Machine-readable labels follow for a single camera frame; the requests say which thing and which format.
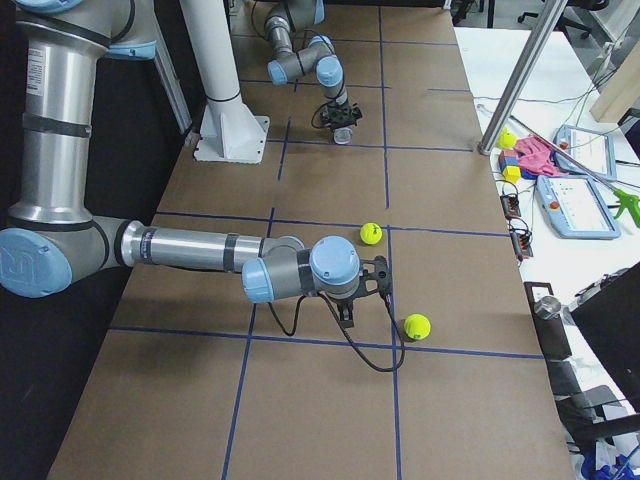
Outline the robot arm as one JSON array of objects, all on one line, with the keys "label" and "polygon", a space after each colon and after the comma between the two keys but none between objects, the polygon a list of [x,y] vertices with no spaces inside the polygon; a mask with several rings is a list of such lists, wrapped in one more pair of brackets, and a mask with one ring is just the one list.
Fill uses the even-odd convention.
[{"label": "robot arm", "polygon": [[318,25],[324,18],[322,1],[281,1],[273,6],[264,21],[265,36],[274,53],[267,70],[275,85],[315,74],[325,96],[321,126],[338,135],[350,132],[362,113],[349,101],[344,70],[334,46],[328,37],[318,34],[300,50],[295,50],[292,43],[294,33]]},{"label": "robot arm", "polygon": [[[1,231],[1,285],[29,298],[65,290],[100,270],[137,263],[240,273],[248,299],[324,297],[342,328],[353,326],[353,301],[367,295],[355,247],[339,236],[311,249],[294,237],[276,239],[145,226],[94,217],[85,208],[97,61],[151,60],[161,42],[154,1],[13,1],[26,32],[23,172],[20,200]],[[239,86],[223,1],[180,1],[207,96],[199,161],[260,163],[268,117],[254,116]],[[324,20],[323,1],[280,1],[264,28],[275,85],[315,73],[328,103],[321,128],[347,144],[361,118],[351,105],[344,71],[322,35],[295,51],[291,34]]]}]

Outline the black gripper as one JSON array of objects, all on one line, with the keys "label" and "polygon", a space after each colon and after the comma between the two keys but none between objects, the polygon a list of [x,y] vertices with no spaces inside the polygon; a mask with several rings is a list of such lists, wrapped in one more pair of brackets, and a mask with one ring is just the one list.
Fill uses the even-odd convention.
[{"label": "black gripper", "polygon": [[342,105],[329,104],[322,112],[322,126],[325,128],[343,128],[356,125],[361,118],[358,104],[345,102]]},{"label": "black gripper", "polygon": [[335,305],[339,313],[339,324],[346,325],[346,328],[354,327],[354,302],[359,295],[354,292],[351,295],[327,294],[329,300]]}]

